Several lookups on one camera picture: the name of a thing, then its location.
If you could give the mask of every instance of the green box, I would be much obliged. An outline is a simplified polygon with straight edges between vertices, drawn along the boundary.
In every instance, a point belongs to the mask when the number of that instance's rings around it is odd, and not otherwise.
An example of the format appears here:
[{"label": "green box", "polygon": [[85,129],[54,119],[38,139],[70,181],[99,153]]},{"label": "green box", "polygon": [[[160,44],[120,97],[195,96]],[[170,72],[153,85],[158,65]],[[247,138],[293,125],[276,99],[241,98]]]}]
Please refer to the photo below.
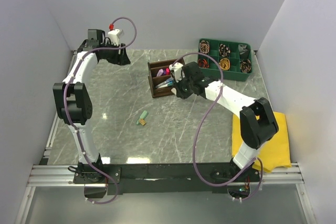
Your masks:
[{"label": "green box", "polygon": [[[212,57],[214,60],[219,62],[222,57],[219,56],[219,44],[225,44],[225,46],[228,46],[231,50],[231,53],[229,55],[230,60],[230,69],[229,70],[223,70],[223,76],[225,80],[234,80],[234,81],[246,81],[249,75],[252,73],[253,69],[251,66],[250,73],[242,73],[240,70],[240,57],[239,57],[239,51],[238,51],[238,45],[244,44],[247,45],[247,48],[250,49],[250,54],[248,56],[248,59],[252,63],[252,50],[251,46],[248,43],[240,43],[240,42],[231,42],[231,41],[223,41],[223,40],[213,40],[213,39],[205,39],[202,38],[201,40],[209,41],[210,49],[209,49],[209,56]],[[218,66],[212,62],[212,60],[199,55],[199,59],[206,59],[209,63],[209,68],[201,68],[202,73],[205,76],[213,76],[220,79],[221,72],[218,69]]]}]

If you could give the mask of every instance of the gray floor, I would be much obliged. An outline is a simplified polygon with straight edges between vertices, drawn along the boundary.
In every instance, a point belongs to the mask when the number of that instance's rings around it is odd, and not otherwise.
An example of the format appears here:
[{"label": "gray floor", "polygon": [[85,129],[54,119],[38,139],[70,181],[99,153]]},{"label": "gray floor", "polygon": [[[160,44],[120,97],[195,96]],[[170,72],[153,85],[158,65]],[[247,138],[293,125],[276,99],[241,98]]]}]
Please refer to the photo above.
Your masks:
[{"label": "gray floor", "polygon": [[[187,100],[173,95],[153,99],[147,67],[147,62],[174,59],[186,52],[191,50],[129,50],[131,65],[120,67],[99,62],[87,87],[93,104],[92,135],[104,161],[116,164],[192,161],[195,131],[211,103],[195,95]],[[186,61],[194,59],[189,56]],[[225,84],[251,97],[268,98],[255,56],[253,73],[246,82],[225,81]],[[149,112],[147,125],[136,125],[143,110]],[[217,105],[201,129],[197,161],[229,161],[231,134],[232,114]],[[70,130],[60,121],[48,164],[70,165],[77,160]]]},{"label": "gray floor", "polygon": [[250,200],[227,194],[125,194],[107,205],[84,201],[83,188],[37,188],[27,222],[33,224],[306,223],[295,185],[264,185]]}]

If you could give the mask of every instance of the gray marble tabletop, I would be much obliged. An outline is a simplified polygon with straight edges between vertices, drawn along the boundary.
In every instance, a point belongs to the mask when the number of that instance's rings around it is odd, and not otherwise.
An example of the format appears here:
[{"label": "gray marble tabletop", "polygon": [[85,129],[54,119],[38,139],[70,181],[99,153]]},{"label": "gray marble tabletop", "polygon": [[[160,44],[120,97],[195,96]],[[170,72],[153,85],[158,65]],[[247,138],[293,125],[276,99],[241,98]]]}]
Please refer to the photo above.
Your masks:
[{"label": "gray marble tabletop", "polygon": [[[105,163],[189,163],[201,117],[210,101],[192,95],[186,100],[174,95],[152,98],[147,62],[175,59],[193,50],[128,50],[131,64],[116,66],[100,61],[87,85],[93,105],[93,140]],[[185,57],[186,63],[197,56]],[[246,82],[225,80],[229,87],[250,97],[268,98],[259,65],[253,56],[253,73]],[[147,110],[145,126],[136,125]],[[69,128],[59,121],[49,165],[78,161]],[[216,105],[205,120],[197,142],[198,162],[228,162],[231,159],[232,113]]]}]

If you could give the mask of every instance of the green object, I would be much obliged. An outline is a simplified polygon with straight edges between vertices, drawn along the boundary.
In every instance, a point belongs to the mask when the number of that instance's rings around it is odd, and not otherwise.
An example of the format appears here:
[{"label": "green object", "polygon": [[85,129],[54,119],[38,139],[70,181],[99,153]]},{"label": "green object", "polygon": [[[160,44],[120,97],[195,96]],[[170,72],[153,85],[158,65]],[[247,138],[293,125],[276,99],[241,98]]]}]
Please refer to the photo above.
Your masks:
[{"label": "green object", "polygon": [[[252,50],[251,46],[247,43],[241,43],[241,42],[231,42],[231,41],[222,41],[222,40],[213,40],[213,39],[205,39],[202,38],[199,41],[202,40],[209,41],[210,43],[210,51],[209,56],[215,59],[217,62],[219,62],[222,57],[219,56],[219,44],[224,44],[226,47],[229,47],[231,50],[231,53],[229,55],[230,60],[230,69],[229,70],[223,70],[223,76],[225,80],[234,80],[234,81],[246,81],[249,75],[252,73],[252,67],[251,71],[249,73],[242,73],[240,70],[240,56],[239,56],[239,50],[238,45],[246,45],[246,49],[249,49],[249,55],[247,59],[249,59],[252,62]],[[198,56],[199,59],[206,59],[209,63],[209,68],[201,68],[202,73],[205,76],[213,76],[220,79],[221,72],[219,71],[216,64],[201,55]]]},{"label": "green object", "polygon": [[147,112],[146,110],[144,110],[144,111],[141,113],[141,115],[139,116],[139,118],[138,118],[136,124],[139,125],[139,124],[140,124],[139,119],[145,119],[146,116],[148,116],[148,112]]}]

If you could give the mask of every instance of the yellow cloth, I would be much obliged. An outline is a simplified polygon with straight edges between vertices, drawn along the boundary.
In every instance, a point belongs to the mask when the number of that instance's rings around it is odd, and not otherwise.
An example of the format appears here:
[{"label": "yellow cloth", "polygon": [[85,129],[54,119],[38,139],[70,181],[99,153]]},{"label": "yellow cloth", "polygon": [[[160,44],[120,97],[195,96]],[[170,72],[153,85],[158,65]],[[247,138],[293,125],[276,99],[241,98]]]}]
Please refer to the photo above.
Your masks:
[{"label": "yellow cloth", "polygon": [[[287,132],[286,117],[284,114],[274,112],[275,118],[279,125],[279,132],[274,137],[267,141],[261,148],[259,158],[264,165],[264,171],[270,173],[275,167],[284,166],[291,167],[289,157],[289,140]],[[243,139],[240,135],[240,120],[236,115],[233,115],[232,121],[232,155],[235,156]],[[254,169],[261,170],[260,162],[255,161]]]}]

